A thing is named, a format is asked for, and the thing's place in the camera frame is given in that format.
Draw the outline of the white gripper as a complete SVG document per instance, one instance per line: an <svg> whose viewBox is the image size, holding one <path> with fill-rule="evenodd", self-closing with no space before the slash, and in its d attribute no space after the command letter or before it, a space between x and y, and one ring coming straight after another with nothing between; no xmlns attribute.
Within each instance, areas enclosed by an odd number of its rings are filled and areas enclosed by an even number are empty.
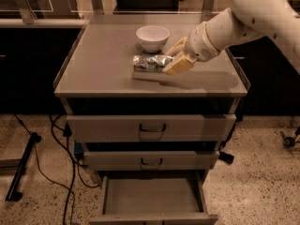
<svg viewBox="0 0 300 225"><path fill-rule="evenodd" d="M163 72L175 75L186 72L194 67L196 61L207 62L219 55L206 31L207 22L202 22L187 37L180 38L168 51L168 56L174 56Z"/></svg>

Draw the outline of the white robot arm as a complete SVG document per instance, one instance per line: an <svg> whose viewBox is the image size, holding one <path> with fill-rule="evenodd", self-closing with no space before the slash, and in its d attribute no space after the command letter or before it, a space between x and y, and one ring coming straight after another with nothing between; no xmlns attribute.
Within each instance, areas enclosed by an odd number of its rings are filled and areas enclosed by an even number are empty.
<svg viewBox="0 0 300 225"><path fill-rule="evenodd" d="M270 38L300 73L300 18L286 0L232 0L231 7L201 22L167 51L173 60L163 72L188 71L233 45L261 37Z"/></svg>

